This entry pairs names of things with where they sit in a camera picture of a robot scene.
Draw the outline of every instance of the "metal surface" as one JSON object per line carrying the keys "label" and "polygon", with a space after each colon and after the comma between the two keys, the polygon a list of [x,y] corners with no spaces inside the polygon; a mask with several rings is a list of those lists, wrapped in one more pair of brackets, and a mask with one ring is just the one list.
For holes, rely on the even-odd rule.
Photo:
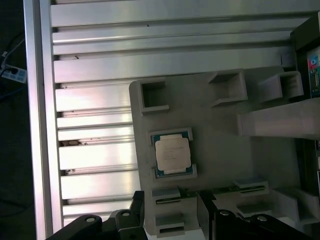
{"label": "metal surface", "polygon": [[299,0],[239,0],[237,3],[232,0],[138,0],[53,5],[51,14],[52,26],[62,27],[163,20],[226,19],[234,16],[276,16],[314,12],[317,9],[320,9],[320,2],[316,0],[305,4]]}
{"label": "metal surface", "polygon": [[137,189],[140,189],[138,171],[61,177],[62,199],[117,198],[131,196]]}
{"label": "metal surface", "polygon": [[[138,190],[133,189],[139,188],[139,181],[133,171],[137,166],[130,82],[226,69],[292,67],[286,34],[320,10],[318,0],[57,0],[51,4],[25,0],[39,240],[44,239],[44,222],[49,230],[52,219],[56,232],[73,219],[62,212],[65,207],[83,204],[90,211],[93,203],[128,199],[129,192]],[[42,45],[30,40],[36,35],[33,26],[40,23]],[[44,89],[42,79],[34,75],[43,75],[42,63]],[[41,91],[45,101],[34,94]],[[68,141],[81,145],[65,146]],[[67,171],[70,175],[60,176]],[[63,189],[60,179],[68,182]],[[77,198],[83,179],[90,190]],[[114,198],[113,192],[125,195]],[[61,202],[61,194],[68,200]],[[102,210],[99,215],[107,218],[109,213]]]}
{"label": "metal surface", "polygon": [[41,15],[41,35],[42,35],[42,61],[44,77],[44,96],[45,96],[45,116],[46,134],[48,148],[48,163],[51,191],[51,210],[53,232],[57,232],[63,227],[62,198],[59,171],[59,153],[57,138],[57,113],[55,98],[55,77],[53,75],[53,47],[52,47],[52,28],[50,16],[51,2],[48,0],[40,1]]}
{"label": "metal surface", "polygon": [[50,197],[45,90],[39,1],[24,1],[24,24],[28,69],[28,94],[33,168],[36,235],[39,240],[53,234]]}
{"label": "metal surface", "polygon": [[57,89],[56,110],[58,112],[129,107],[129,85],[115,84],[86,88]]}
{"label": "metal surface", "polygon": [[137,166],[134,142],[60,147],[59,153],[61,170]]}
{"label": "metal surface", "polygon": [[220,214],[223,215],[223,216],[228,216],[229,212],[228,211],[221,211]]}
{"label": "metal surface", "polygon": [[88,222],[88,223],[90,223],[90,222],[93,222],[94,220],[95,220],[95,218],[89,217],[89,218],[87,218],[85,221]]}
{"label": "metal surface", "polygon": [[63,215],[66,217],[81,216],[85,214],[111,213],[114,210],[128,209],[131,201],[116,201],[95,204],[69,205],[63,207]]}
{"label": "metal surface", "polygon": [[123,126],[95,126],[88,128],[63,129],[58,132],[59,141],[92,139],[92,138],[132,138],[134,129],[132,125]]}
{"label": "metal surface", "polygon": [[290,47],[263,47],[110,56],[55,61],[55,82],[139,78],[293,65]]}
{"label": "metal surface", "polygon": [[106,27],[106,28],[84,28],[71,32],[54,32],[52,40],[55,44],[54,50],[61,49],[60,45],[69,46],[72,52],[74,44],[148,39],[163,37],[182,37],[182,36],[201,36],[201,35],[219,35],[230,33],[261,33],[261,30],[270,32],[290,31],[296,26],[306,21],[307,17],[289,18],[289,19],[267,19],[251,21],[234,22],[214,22],[197,24],[148,24],[149,26],[131,26],[131,27]]}
{"label": "metal surface", "polygon": [[131,112],[77,117],[59,117],[57,119],[57,126],[59,129],[122,124],[132,124]]}
{"label": "metal surface", "polygon": [[268,43],[287,42],[291,31],[254,32],[238,34],[217,34],[204,36],[174,36],[147,39],[130,39],[105,42],[92,42],[88,44],[56,45],[54,54],[79,54],[143,49],[165,49],[193,46],[219,46],[231,44],[255,44],[262,41]]}

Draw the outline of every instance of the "circuit board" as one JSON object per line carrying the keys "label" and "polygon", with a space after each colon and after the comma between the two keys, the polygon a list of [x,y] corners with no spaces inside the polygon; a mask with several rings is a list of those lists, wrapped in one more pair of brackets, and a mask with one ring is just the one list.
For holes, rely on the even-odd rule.
{"label": "circuit board", "polygon": [[311,98],[320,97],[320,54],[308,59]]}

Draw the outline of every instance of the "square slot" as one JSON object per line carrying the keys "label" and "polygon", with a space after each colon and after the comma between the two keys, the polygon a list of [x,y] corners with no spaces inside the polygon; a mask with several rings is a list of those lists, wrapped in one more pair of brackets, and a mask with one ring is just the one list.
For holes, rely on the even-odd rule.
{"label": "square slot", "polygon": [[165,81],[141,82],[140,88],[142,114],[154,114],[169,110]]}
{"label": "square slot", "polygon": [[216,97],[212,107],[230,105],[248,99],[242,70],[215,72],[209,84],[214,87]]}
{"label": "square slot", "polygon": [[143,106],[151,108],[167,105],[165,87],[164,81],[141,84]]}
{"label": "square slot", "polygon": [[298,71],[281,72],[258,84],[259,101],[268,102],[280,98],[294,98],[304,94]]}

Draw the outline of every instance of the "dark floor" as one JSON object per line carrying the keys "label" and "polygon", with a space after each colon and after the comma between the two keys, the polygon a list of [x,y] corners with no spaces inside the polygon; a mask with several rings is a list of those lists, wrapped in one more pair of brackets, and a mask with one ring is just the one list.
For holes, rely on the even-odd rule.
{"label": "dark floor", "polygon": [[[1,0],[0,22],[2,54],[10,39],[24,30],[23,0]],[[26,69],[25,46],[21,45],[7,63]],[[8,92],[22,86],[5,78],[0,81]],[[0,239],[36,239],[27,86],[0,100],[0,132],[0,200],[28,207],[17,214],[22,208],[0,202]]]}

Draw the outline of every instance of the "metal plate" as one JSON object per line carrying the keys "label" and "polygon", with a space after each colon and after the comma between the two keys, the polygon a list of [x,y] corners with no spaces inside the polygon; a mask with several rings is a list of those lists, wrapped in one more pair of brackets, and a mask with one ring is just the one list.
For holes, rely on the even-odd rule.
{"label": "metal plate", "polygon": [[129,107],[129,85],[115,84],[92,87],[57,89],[56,110],[72,111]]}
{"label": "metal plate", "polygon": [[[122,57],[111,56],[94,59],[55,61],[54,72],[56,83],[64,83],[203,73],[217,70],[259,68],[275,65],[288,67],[293,64],[289,58],[291,53],[291,47],[265,47],[154,53]],[[88,71],[88,66],[94,66],[94,71]],[[58,104],[57,108],[59,110],[64,109],[62,103]]]}
{"label": "metal plate", "polygon": [[[227,187],[232,185],[233,180],[253,176],[262,176],[271,188],[299,185],[293,139],[241,137],[237,128],[237,114],[259,108],[254,98],[255,85],[281,72],[281,67],[244,70],[248,100],[241,103],[231,102],[223,107],[212,107],[212,103],[221,98],[223,92],[221,83],[210,83],[213,73],[168,76],[165,87],[158,89],[156,96],[162,100],[165,98],[169,110],[154,111],[152,115],[143,115],[140,108],[143,98],[141,84],[147,85],[148,82],[131,83],[129,91],[138,171],[141,188],[145,191],[145,229],[150,235],[158,234],[155,220],[157,214],[169,216],[173,211],[169,204],[155,207],[153,192],[156,189],[171,189],[178,185],[179,188],[189,191],[210,190]],[[225,72],[226,76],[228,74],[233,81],[235,78],[230,76],[233,76],[234,71]],[[231,84],[223,86],[232,88]],[[179,129],[188,127],[193,135],[193,140],[190,141],[191,164],[196,164],[197,177],[179,180],[179,177],[188,175],[173,174],[156,178],[156,171],[152,171],[157,168],[155,144],[149,144],[146,136],[157,131],[161,131],[159,135],[166,134],[166,130],[180,133]],[[266,195],[261,198],[261,201],[266,200]],[[180,204],[184,209],[189,207],[186,203]],[[199,225],[190,227],[190,230],[197,229]]]}
{"label": "metal plate", "polygon": [[60,147],[59,154],[61,170],[137,165],[134,142]]}
{"label": "metal plate", "polygon": [[261,33],[289,31],[308,20],[307,17],[289,19],[264,19],[250,21],[214,22],[197,24],[149,24],[149,26],[98,27],[72,31],[54,32],[52,40],[55,46],[68,44],[96,43],[132,39],[205,36],[235,33]]}
{"label": "metal plate", "polygon": [[131,113],[59,117],[57,119],[58,129],[125,124],[132,124]]}
{"label": "metal plate", "polygon": [[69,205],[63,207],[63,215],[81,216],[85,214],[99,215],[103,213],[111,213],[115,209],[128,209],[131,205],[131,201],[116,201],[94,204],[82,204],[82,205]]}
{"label": "metal plate", "polygon": [[53,27],[313,12],[318,0],[138,0],[51,6]]}
{"label": "metal plate", "polygon": [[93,139],[93,138],[132,138],[134,129],[132,125],[123,126],[97,126],[87,128],[63,129],[58,131],[59,141]]}
{"label": "metal plate", "polygon": [[53,52],[56,55],[79,54],[111,51],[127,51],[142,49],[165,49],[192,46],[213,46],[231,44],[256,44],[256,43],[279,43],[290,41],[291,31],[257,32],[238,34],[218,34],[205,36],[175,36],[148,39],[131,39],[122,41],[104,41],[88,44],[65,44],[55,45]]}
{"label": "metal plate", "polygon": [[62,199],[130,196],[140,189],[138,171],[61,177]]}

